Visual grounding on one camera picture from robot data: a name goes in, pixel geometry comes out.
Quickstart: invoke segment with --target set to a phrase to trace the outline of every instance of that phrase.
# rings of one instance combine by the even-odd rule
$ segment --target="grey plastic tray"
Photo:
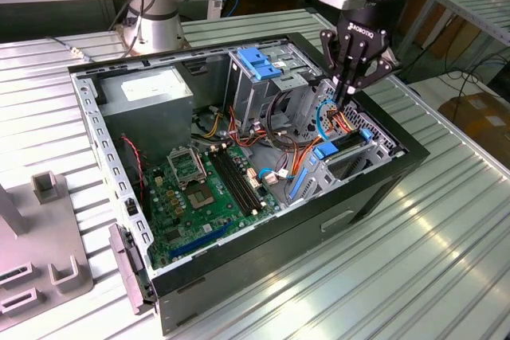
[[[53,185],[42,191],[34,192],[34,181],[7,193],[0,188],[0,331],[92,289],[65,178],[51,176]]]

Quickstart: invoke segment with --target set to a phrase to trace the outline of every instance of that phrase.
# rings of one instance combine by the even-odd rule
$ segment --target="cardboard box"
[[[442,104],[439,112],[451,120],[457,97]],[[457,125],[495,159],[510,169],[510,110],[488,93],[461,97]]]

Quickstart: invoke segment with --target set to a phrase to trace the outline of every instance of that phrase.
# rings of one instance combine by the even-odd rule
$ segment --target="blue connector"
[[[269,58],[257,48],[239,49],[237,55],[258,80],[281,76],[281,70],[274,67]]]
[[[297,182],[296,184],[294,185],[294,188],[292,189],[292,191],[290,192],[290,199],[294,199],[294,197],[296,196],[297,194],[297,191],[300,189],[301,187],[301,184],[303,183],[304,181],[304,178],[306,177],[306,174],[308,174],[308,169],[305,167],[302,171],[301,171],[301,174],[300,174],[300,177],[297,179]]]
[[[325,159],[330,155],[338,153],[338,148],[330,142],[323,143],[322,145],[317,146],[313,152],[317,156],[318,159]]]
[[[374,137],[374,135],[372,134],[371,131],[369,131],[368,129],[366,129],[365,127],[360,129],[359,130],[359,133],[361,134],[361,136],[368,142],[372,139],[372,137]]]

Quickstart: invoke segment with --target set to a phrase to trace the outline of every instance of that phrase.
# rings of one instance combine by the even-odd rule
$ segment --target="sticker label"
[[[494,127],[504,127],[506,123],[499,118],[497,115],[487,115],[485,116],[486,119],[494,126]]]
[[[476,109],[486,109],[487,105],[480,99],[472,99],[469,101]]]
[[[174,99],[178,99],[188,94],[186,84],[175,75],[173,70],[143,79],[124,81],[121,88],[128,101],[162,94],[172,95]]]
[[[283,68],[283,67],[287,66],[283,61],[276,61],[271,64],[273,64],[273,67],[275,67],[275,68]]]

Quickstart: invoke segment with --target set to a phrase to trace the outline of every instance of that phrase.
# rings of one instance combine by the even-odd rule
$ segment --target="aluminum slotted table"
[[[331,26],[305,10],[184,24],[193,46]],[[115,33],[63,37],[95,60]],[[0,339],[161,338],[135,316],[108,243],[114,206],[66,67],[50,40],[0,45],[0,182],[52,170],[68,183],[94,288]],[[188,322],[168,338],[504,338],[510,331],[510,173],[391,77],[367,90],[431,155],[364,221]]]
[[[467,22],[481,29],[482,32],[488,34],[478,50],[479,55],[477,57],[488,48],[493,38],[506,46],[510,45],[510,0],[427,0],[416,21],[398,47],[397,56],[405,57],[418,31],[436,5],[444,6],[447,11],[425,41],[424,46],[434,41],[452,14],[464,18]]]

